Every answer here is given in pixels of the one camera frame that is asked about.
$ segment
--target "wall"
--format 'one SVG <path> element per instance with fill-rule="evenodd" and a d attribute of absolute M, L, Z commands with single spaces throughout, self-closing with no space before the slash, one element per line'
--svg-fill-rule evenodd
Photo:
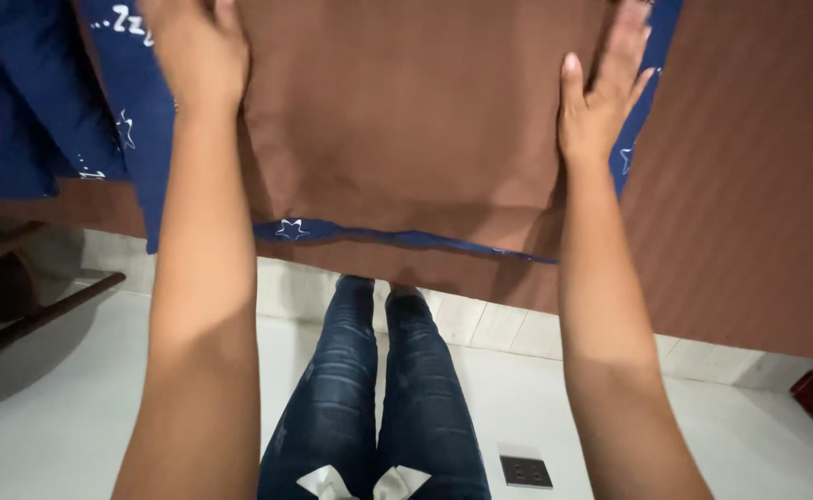
<path fill-rule="evenodd" d="M 145 295 L 104 294 L 0 356 L 0 499 L 109 498 L 138 410 L 148 310 Z M 258 329 L 266 444 L 318 329 L 278 319 Z M 383 336 L 379 348 L 383 360 Z M 561 363 L 451 350 L 493 497 L 590 498 Z M 813 499 L 813 421 L 792 400 L 699 381 L 667 388 L 717 498 Z M 504 485 L 498 452 L 514 449 L 545 460 L 554 491 Z"/>

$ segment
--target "star print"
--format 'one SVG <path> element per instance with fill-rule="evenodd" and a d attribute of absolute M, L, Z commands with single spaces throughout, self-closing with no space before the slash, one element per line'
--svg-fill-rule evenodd
<path fill-rule="evenodd" d="M 119 114 L 121 117 L 118 122 L 116 122 L 116 130 L 119 130 L 119 137 L 123 139 L 123 149 L 125 148 L 132 148 L 134 149 L 134 141 L 132 141 L 132 119 L 125 118 L 125 109 L 123 112 Z M 127 130 L 123 130 L 121 128 L 122 124 L 126 124 L 128 126 Z"/>
<path fill-rule="evenodd" d="M 631 168 L 631 151 L 634 150 L 634 147 L 628 148 L 627 150 L 620 150 L 620 156 L 623 157 L 625 163 L 623 164 L 623 175 L 629 173 L 629 169 Z"/>
<path fill-rule="evenodd" d="M 285 236 L 288 239 L 298 239 L 306 234 L 310 234 L 310 231 L 302 231 L 301 230 L 301 219 L 295 222 L 289 222 L 285 219 L 280 221 L 280 230 L 276 233 L 277 236 Z"/>

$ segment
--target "electrical outlet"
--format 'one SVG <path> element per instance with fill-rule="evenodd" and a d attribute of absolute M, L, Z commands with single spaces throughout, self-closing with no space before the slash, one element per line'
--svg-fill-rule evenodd
<path fill-rule="evenodd" d="M 528 488 L 553 489 L 545 462 L 532 458 L 500 456 L 502 471 L 505 472 L 505 484 Z"/>

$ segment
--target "blue jeans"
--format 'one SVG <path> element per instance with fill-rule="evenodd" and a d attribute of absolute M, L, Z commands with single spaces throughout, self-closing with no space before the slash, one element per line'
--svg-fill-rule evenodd
<path fill-rule="evenodd" d="M 258 500 L 316 499 L 295 482 L 325 465 L 361 500 L 398 465 L 431 475 L 414 499 L 489 499 L 453 360 L 417 295 L 392 296 L 385 308 L 391 347 L 376 447 L 372 288 L 365 278 L 339 281 L 314 357 L 261 460 Z"/>

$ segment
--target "white bow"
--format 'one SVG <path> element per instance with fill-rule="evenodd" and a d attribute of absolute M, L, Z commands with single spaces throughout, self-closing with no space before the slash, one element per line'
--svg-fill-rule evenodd
<path fill-rule="evenodd" d="M 430 478 L 430 474 L 402 465 L 391 467 L 375 483 L 372 500 L 406 500 Z M 331 465 L 320 467 L 296 482 L 318 500 L 358 500 L 347 491 L 341 474 Z"/>

